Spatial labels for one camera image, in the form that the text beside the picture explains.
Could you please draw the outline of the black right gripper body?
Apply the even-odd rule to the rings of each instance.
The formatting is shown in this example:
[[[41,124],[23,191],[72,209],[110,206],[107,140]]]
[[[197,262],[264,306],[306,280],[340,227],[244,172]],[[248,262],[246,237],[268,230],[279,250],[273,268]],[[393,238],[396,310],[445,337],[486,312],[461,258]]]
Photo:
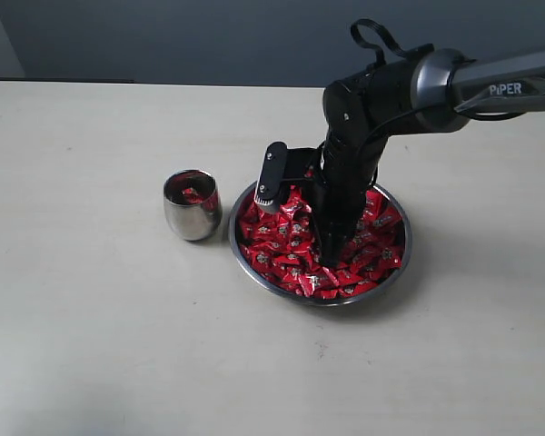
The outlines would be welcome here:
[[[380,134],[347,138],[327,133],[312,188],[313,219],[322,241],[352,238],[386,144]]]

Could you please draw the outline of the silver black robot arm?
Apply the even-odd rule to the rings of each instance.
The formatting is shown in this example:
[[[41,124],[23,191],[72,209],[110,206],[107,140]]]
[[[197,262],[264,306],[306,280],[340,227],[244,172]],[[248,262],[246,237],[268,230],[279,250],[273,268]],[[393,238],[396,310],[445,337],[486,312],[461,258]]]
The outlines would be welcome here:
[[[388,139],[454,133],[469,121],[502,121],[545,112],[545,46],[490,60],[456,49],[377,45],[364,70],[328,85],[322,106],[328,133],[318,173],[322,189],[312,207],[324,266],[335,266],[361,218]]]

